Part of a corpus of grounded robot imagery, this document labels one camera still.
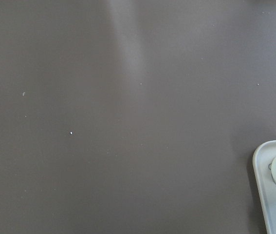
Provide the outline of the beige tray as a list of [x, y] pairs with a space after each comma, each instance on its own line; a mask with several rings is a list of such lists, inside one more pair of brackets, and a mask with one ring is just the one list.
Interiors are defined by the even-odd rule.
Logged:
[[253, 168], [267, 233], [276, 234], [276, 181], [271, 165], [276, 157], [276, 140], [258, 146], [253, 154]]

